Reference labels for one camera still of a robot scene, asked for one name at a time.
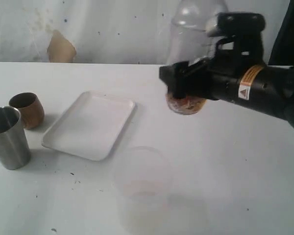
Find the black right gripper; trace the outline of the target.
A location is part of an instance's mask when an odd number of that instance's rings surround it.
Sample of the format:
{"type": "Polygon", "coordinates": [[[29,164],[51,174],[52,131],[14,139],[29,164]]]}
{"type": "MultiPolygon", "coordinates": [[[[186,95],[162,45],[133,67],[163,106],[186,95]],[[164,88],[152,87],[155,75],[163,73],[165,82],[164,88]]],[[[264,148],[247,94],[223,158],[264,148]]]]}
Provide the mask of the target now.
{"type": "Polygon", "coordinates": [[[187,96],[218,100],[233,94],[249,68],[262,65],[261,39],[220,39],[214,57],[189,65],[178,62],[159,68],[159,79],[175,99],[187,96]]]}

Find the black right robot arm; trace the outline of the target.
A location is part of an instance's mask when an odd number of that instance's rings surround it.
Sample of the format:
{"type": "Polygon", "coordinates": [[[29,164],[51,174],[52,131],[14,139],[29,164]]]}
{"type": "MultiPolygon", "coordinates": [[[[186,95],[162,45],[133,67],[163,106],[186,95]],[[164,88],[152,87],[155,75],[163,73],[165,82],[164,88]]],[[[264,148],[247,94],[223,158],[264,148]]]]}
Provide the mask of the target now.
{"type": "Polygon", "coordinates": [[[159,78],[176,99],[223,100],[283,119],[294,128],[294,69],[267,66],[260,38],[223,38],[213,58],[162,66],[159,78]]]}

